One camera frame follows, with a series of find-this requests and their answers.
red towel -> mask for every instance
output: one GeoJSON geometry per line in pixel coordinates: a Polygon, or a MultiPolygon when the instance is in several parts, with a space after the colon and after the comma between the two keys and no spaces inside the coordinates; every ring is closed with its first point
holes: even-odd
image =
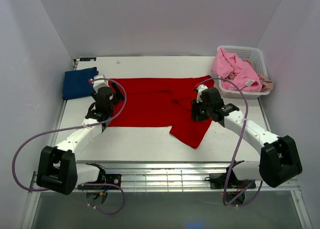
{"type": "MultiPolygon", "coordinates": [[[[195,85],[209,75],[198,78],[120,78],[127,93],[127,103],[122,113],[109,127],[167,127],[170,134],[192,148],[197,148],[211,120],[193,121],[191,101],[197,98],[195,85]]],[[[213,80],[205,83],[213,87],[213,80]]],[[[122,107],[121,102],[114,112],[122,107]]]]}

white label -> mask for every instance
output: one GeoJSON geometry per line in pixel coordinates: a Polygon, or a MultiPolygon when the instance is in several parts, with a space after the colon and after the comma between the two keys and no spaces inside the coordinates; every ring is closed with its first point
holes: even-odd
{"type": "Polygon", "coordinates": [[[249,79],[249,80],[245,83],[245,85],[246,85],[247,87],[250,87],[254,82],[255,82],[255,80],[249,79]]]}

glass panel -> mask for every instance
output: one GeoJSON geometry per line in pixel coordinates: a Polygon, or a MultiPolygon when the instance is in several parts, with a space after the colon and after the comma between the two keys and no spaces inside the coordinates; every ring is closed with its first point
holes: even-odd
{"type": "MultiPolygon", "coordinates": [[[[246,192],[246,197],[253,194],[246,192]]],[[[102,207],[115,211],[121,199],[120,193],[110,193],[102,207]]],[[[220,192],[126,193],[124,209],[114,216],[75,200],[85,203],[86,193],[42,193],[32,228],[302,228],[290,191],[262,191],[255,201],[240,208],[223,206],[220,192]]]]}

white wall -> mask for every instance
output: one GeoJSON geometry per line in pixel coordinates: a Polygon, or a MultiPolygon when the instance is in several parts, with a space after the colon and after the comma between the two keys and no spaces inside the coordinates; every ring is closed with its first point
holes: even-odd
{"type": "Polygon", "coordinates": [[[256,47],[281,0],[41,0],[72,58],[256,47]]]}
{"type": "Polygon", "coordinates": [[[296,140],[303,200],[320,228],[320,0],[282,0],[258,47],[275,81],[263,99],[271,129],[296,140]]]}
{"type": "MultiPolygon", "coordinates": [[[[0,21],[0,228],[17,229],[28,193],[13,180],[12,158],[26,139],[53,127],[72,60],[40,0],[0,0],[0,21]]],[[[18,157],[26,186],[47,140],[36,139],[18,157]]]]}

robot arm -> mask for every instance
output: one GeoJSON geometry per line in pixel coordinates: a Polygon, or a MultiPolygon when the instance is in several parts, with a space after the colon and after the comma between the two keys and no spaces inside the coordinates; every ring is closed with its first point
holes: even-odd
{"type": "MultiPolygon", "coordinates": [[[[102,78],[103,75],[98,75],[94,79],[102,78]]],[[[88,109],[82,122],[83,127],[55,146],[46,146],[41,151],[36,178],[38,186],[68,195],[77,185],[105,182],[105,171],[101,166],[76,164],[76,159],[106,129],[109,124],[101,122],[111,118],[115,106],[125,99],[115,83],[111,83],[111,86],[115,92],[104,80],[94,81],[95,93],[91,96],[95,102],[88,109]]]]}
{"type": "MultiPolygon", "coordinates": [[[[212,119],[240,136],[245,117],[233,104],[224,104],[218,89],[199,85],[197,99],[192,101],[192,119],[212,119]]],[[[280,137],[251,120],[247,120],[243,139],[259,154],[260,161],[241,161],[232,168],[236,179],[260,180],[277,187],[302,172],[295,141],[290,136],[280,137]]]]}

